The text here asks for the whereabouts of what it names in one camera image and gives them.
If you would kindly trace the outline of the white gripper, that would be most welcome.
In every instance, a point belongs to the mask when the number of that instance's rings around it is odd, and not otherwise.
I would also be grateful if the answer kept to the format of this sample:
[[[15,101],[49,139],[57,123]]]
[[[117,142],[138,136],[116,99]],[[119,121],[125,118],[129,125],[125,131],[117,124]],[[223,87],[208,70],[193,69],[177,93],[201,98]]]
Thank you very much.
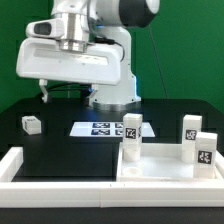
[[[40,79],[44,102],[49,99],[47,80],[92,84],[89,98],[95,98],[98,84],[117,85],[121,80],[120,59],[117,46],[95,44],[78,53],[60,50],[56,40],[27,38],[19,49],[16,72],[20,77]]]

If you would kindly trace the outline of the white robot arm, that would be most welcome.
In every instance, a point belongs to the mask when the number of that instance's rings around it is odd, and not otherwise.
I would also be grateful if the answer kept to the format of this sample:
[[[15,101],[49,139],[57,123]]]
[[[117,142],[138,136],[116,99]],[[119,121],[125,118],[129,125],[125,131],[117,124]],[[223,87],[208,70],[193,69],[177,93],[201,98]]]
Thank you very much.
[[[27,25],[16,72],[39,81],[90,86],[88,105],[122,111],[141,102],[131,71],[130,28],[144,28],[160,0],[53,0],[51,18]]]

